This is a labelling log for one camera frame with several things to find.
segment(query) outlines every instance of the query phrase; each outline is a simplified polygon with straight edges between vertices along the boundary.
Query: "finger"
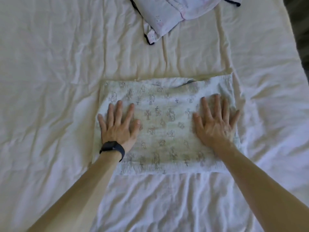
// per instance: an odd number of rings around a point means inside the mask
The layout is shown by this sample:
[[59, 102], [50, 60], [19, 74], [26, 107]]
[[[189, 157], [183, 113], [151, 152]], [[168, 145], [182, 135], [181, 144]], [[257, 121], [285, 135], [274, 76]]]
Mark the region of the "finger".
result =
[[104, 122], [102, 114], [98, 114], [98, 123], [100, 125], [101, 134], [106, 132], [106, 124]]
[[207, 102], [207, 99], [205, 97], [202, 97], [202, 106], [203, 106], [205, 122], [212, 121], [213, 117], [211, 115], [211, 110], [209, 109], [208, 102]]
[[229, 120], [230, 120], [230, 106], [229, 106], [229, 102], [227, 101], [226, 98], [223, 100], [222, 118], [223, 118], [223, 121], [226, 124], [229, 123]]
[[214, 117], [222, 120], [220, 95], [219, 94], [216, 94], [214, 96]]
[[193, 113], [193, 121], [194, 121], [196, 130], [203, 129], [202, 117], [200, 117], [197, 113]]
[[112, 103], [108, 106], [108, 121], [107, 121], [107, 129], [114, 126], [114, 105]]
[[141, 127], [141, 121], [140, 120], [135, 120], [133, 122], [133, 129], [132, 129], [132, 132], [131, 132], [131, 138], [133, 140], [136, 140], [137, 139], [137, 136], [139, 134], [139, 128]]
[[122, 118], [122, 101], [119, 100], [117, 102], [117, 108], [116, 108], [115, 126], [121, 125], [121, 118]]
[[231, 118], [231, 121], [230, 121], [230, 126], [232, 129], [236, 127], [239, 117], [240, 117], [240, 110], [237, 110], [236, 114]]
[[129, 106], [128, 113], [127, 113], [127, 116], [125, 118], [125, 121], [123, 121], [123, 125], [126, 128], [129, 128], [130, 121], [132, 119], [133, 113], [134, 113], [134, 104], [131, 103], [130, 106]]

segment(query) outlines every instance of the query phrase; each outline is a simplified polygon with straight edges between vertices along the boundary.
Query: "person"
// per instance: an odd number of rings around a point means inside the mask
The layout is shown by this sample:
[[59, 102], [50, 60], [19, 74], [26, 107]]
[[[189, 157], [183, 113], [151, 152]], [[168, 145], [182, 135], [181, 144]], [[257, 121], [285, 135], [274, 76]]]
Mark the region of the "person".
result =
[[[309, 208], [270, 178], [238, 151], [232, 143], [240, 112], [230, 117], [226, 99], [221, 109], [220, 96], [215, 95], [214, 115], [206, 98], [201, 99], [204, 119], [193, 114], [200, 141], [214, 150], [231, 173], [245, 200], [265, 231], [309, 231]], [[108, 120], [98, 115], [102, 143], [116, 141], [125, 152], [136, 142], [140, 121], [129, 124], [134, 104], [122, 122], [122, 102], [108, 108]], [[82, 177], [29, 229], [29, 231], [89, 231], [107, 184], [121, 160], [121, 152], [102, 152]]]

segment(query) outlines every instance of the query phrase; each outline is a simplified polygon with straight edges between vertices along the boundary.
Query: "person's right arm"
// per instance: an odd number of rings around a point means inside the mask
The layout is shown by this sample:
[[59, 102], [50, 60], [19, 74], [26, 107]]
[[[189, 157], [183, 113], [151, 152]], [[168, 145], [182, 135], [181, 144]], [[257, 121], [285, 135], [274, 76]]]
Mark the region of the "person's right arm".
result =
[[232, 143], [239, 111], [230, 119], [227, 100], [221, 110], [215, 96], [214, 116], [202, 98], [204, 121], [194, 114], [197, 136], [230, 171], [265, 231], [309, 231], [309, 208], [238, 151]]

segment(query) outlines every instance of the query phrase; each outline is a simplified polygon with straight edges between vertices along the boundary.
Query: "watch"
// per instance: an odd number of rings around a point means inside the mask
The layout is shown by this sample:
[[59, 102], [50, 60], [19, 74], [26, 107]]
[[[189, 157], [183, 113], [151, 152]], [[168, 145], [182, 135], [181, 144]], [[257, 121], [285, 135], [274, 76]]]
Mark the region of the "watch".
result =
[[101, 150], [100, 150], [100, 154], [104, 151], [119, 151], [121, 153], [121, 160], [120, 161], [122, 161], [122, 159], [123, 159], [123, 157], [126, 153], [124, 148], [122, 147], [122, 145], [120, 145], [116, 141], [104, 143]]

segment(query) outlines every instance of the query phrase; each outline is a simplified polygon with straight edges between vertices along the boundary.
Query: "bed sheet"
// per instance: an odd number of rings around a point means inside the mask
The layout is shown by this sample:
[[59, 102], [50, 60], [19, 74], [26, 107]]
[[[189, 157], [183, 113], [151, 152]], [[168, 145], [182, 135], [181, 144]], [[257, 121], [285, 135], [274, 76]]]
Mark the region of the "bed sheet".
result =
[[[1, 231], [87, 169], [103, 79], [233, 73], [244, 154], [309, 205], [309, 86], [282, 0], [221, 2], [154, 46], [129, 0], [1, 0], [0, 19]], [[261, 230], [229, 174], [114, 176], [91, 230], [205, 228]]]

